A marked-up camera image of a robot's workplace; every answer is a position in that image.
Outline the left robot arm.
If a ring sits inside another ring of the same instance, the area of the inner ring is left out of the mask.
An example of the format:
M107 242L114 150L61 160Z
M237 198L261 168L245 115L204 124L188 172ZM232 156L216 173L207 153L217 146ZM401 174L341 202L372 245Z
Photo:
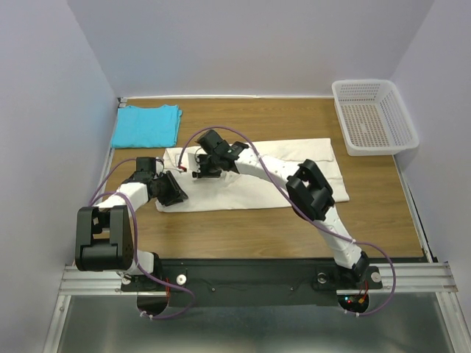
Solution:
M184 202L188 196L159 157L138 157L135 171L118 189L92 198L77 213L75 264L81 271L117 271L138 276L149 290L163 284L159 257L138 250L135 242L136 211L153 199L164 207Z

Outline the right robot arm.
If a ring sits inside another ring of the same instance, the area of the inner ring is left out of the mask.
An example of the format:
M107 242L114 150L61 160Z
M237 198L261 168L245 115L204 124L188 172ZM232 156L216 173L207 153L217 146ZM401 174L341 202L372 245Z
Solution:
M204 153L197 158L194 178L218 177L226 171L271 182L294 212L319 230L339 267L341 283L355 287L365 280L369 258L343 225L333 188L313 160L287 163L263 156L252 142L230 144L214 129L205 131L196 142Z

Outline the white t shirt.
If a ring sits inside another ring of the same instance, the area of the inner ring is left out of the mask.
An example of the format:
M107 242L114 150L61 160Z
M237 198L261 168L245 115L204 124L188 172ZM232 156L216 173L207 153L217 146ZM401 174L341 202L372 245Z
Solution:
M350 200L329 138L259 141L254 145L265 163L273 157L296 168L307 159L313 160L332 187L334 200ZM192 213L289 206L276 187L266 179L225 171L219 178L210 179L194 179L190 172L180 173L177 170L177 162L181 151L178 147L166 149L163 161L165 169L171 171L188 199L169 207L155 202L158 211Z

